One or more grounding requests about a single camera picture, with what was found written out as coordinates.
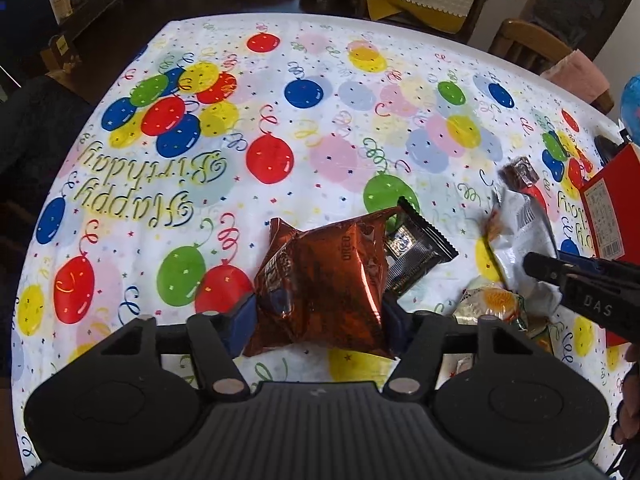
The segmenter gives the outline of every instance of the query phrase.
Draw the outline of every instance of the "red balloon print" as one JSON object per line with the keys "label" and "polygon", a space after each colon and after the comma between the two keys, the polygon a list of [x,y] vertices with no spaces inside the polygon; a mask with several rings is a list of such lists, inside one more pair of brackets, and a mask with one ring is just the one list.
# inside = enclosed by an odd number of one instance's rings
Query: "red balloon print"
{"label": "red balloon print", "polygon": [[184,101],[176,96],[160,99],[142,118],[142,133],[157,137],[171,130],[184,117]]}
{"label": "red balloon print", "polygon": [[246,166],[261,183],[275,184],[293,170],[293,152],[284,140],[263,135],[246,150]]}
{"label": "red balloon print", "polygon": [[261,32],[260,34],[250,37],[246,42],[246,46],[249,50],[260,54],[275,50],[279,44],[280,38],[265,32]]}
{"label": "red balloon print", "polygon": [[85,256],[76,256],[60,267],[54,279],[53,305],[62,323],[77,323],[86,315],[94,285],[94,268]]}
{"label": "red balloon print", "polygon": [[582,181],[582,173],[580,172],[580,164],[574,158],[569,159],[569,169],[567,173],[569,180],[575,186],[575,189],[580,189],[584,185]]}
{"label": "red balloon print", "polygon": [[562,117],[564,117],[564,120],[574,132],[580,132],[580,126],[578,126],[578,123],[575,122],[575,119],[571,117],[571,114],[569,112],[567,112],[566,110],[562,110]]}
{"label": "red balloon print", "polygon": [[196,98],[204,105],[212,105],[225,100],[238,88],[238,82],[233,74],[229,72],[221,72],[218,80],[212,86],[198,92]]}
{"label": "red balloon print", "polygon": [[536,186],[526,187],[522,191],[524,193],[528,194],[529,196],[532,196],[536,200],[538,200],[538,202],[540,202],[540,205],[543,207],[543,209],[545,210],[545,213],[546,213],[545,197],[542,195],[542,192]]}
{"label": "red balloon print", "polygon": [[198,288],[196,312],[228,312],[240,298],[253,291],[251,280],[242,270],[229,264],[213,267],[204,275]]}

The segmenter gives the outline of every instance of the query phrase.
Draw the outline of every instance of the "green balloon print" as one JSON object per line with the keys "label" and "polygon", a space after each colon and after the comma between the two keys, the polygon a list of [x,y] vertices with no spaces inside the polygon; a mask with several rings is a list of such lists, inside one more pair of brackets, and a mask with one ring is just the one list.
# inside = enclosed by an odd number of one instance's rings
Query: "green balloon print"
{"label": "green balloon print", "polygon": [[191,303],[206,270],[204,258],[196,246],[174,249],[158,270],[156,285],[160,298],[171,306]]}
{"label": "green balloon print", "polygon": [[560,162],[566,161],[566,153],[553,135],[542,134],[542,141],[545,143],[545,147],[549,150],[549,153],[555,160],[559,160]]}
{"label": "green balloon print", "polygon": [[364,207],[373,213],[398,204],[398,198],[404,196],[417,212],[420,204],[414,193],[400,178],[386,173],[377,174],[367,182],[362,193]]}
{"label": "green balloon print", "polygon": [[160,94],[169,85],[169,78],[164,74],[156,75],[141,81],[131,92],[129,101],[138,108],[149,106],[160,97]]}
{"label": "green balloon print", "polygon": [[438,92],[452,105],[460,106],[466,103],[466,97],[458,85],[451,81],[441,81],[438,83]]}

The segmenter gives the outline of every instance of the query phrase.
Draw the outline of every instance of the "finger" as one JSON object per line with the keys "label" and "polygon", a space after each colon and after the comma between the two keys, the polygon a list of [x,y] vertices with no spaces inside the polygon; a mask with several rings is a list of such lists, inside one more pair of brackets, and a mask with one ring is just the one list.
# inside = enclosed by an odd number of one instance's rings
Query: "finger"
{"label": "finger", "polygon": [[625,352],[625,360],[629,363],[635,363],[640,360],[640,346],[631,345],[627,348]]}
{"label": "finger", "polygon": [[622,398],[629,415],[636,416],[640,412],[640,376],[628,375],[622,383]]}
{"label": "finger", "polygon": [[611,438],[619,446],[622,446],[626,442],[625,433],[617,422],[611,428]]}
{"label": "finger", "polygon": [[620,428],[627,438],[633,438],[638,434],[640,430],[640,417],[631,416],[626,410],[626,404],[622,405],[620,410]]}

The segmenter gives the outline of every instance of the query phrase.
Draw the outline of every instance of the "birthday tablecloth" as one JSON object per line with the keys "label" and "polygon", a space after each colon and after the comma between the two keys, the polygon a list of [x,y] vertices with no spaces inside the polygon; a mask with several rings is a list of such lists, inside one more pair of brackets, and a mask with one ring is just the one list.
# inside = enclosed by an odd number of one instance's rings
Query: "birthday tablecloth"
{"label": "birthday tablecloth", "polygon": [[[527,155],[559,247],[593,255],[577,188],[599,169],[594,108],[503,60],[412,30],[302,14],[169,23],[100,101],[38,220],[12,331],[17,439],[29,394],[141,314],[225,312],[267,250],[269,220],[300,230],[407,197],[460,252],[401,298],[452,312],[477,276],[499,280],[482,240],[497,170]],[[615,415],[626,371],[604,331],[561,308],[556,355]],[[236,359],[260,380],[382,384],[395,363],[290,346]],[[164,364],[193,381],[188,356]],[[595,463],[618,447],[605,436]]]}

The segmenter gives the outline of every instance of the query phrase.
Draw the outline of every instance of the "barcode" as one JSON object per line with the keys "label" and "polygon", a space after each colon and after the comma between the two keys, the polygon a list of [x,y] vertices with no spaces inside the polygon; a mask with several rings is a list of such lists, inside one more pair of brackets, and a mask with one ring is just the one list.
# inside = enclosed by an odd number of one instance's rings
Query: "barcode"
{"label": "barcode", "polygon": [[520,208],[520,211],[518,211],[518,231],[524,226],[529,225],[535,219],[536,216],[533,214],[531,206],[529,205],[529,203],[526,203]]}
{"label": "barcode", "polygon": [[602,248],[602,255],[605,258],[617,258],[620,256],[618,253],[620,252],[620,241],[613,240],[610,244],[605,245]]}

